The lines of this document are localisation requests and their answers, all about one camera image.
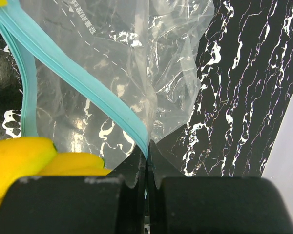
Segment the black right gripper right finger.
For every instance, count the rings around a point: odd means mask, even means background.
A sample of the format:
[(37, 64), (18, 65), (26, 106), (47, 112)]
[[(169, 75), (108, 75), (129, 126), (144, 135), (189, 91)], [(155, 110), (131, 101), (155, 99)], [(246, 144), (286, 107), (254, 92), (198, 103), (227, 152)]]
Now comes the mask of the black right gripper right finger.
[(152, 234), (293, 234), (278, 189), (260, 177), (187, 177), (148, 147)]

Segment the clear zip top bag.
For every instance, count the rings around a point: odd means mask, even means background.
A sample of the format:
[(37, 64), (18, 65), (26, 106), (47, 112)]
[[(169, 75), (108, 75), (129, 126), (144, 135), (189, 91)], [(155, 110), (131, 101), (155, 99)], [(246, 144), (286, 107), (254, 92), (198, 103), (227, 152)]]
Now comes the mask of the clear zip top bag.
[(21, 135), (116, 168), (190, 118), (210, 0), (9, 0), (0, 33), (23, 91)]

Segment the yellow banana bunch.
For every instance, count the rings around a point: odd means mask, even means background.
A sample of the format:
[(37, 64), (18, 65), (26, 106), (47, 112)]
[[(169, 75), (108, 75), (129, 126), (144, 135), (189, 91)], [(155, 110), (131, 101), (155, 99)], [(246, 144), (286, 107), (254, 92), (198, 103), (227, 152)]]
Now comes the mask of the yellow banana bunch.
[(25, 176), (105, 176), (104, 160), (90, 153), (59, 153), (44, 137), (0, 140), (0, 205), (8, 188)]

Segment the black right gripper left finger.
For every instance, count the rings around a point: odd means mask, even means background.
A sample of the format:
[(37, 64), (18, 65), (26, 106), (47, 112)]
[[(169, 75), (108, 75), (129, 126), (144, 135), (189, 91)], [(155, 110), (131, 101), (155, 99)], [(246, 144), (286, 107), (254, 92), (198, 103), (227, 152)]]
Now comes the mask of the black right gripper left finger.
[(0, 206), (0, 234), (142, 234), (146, 160), (139, 147), (106, 176), (30, 176)]

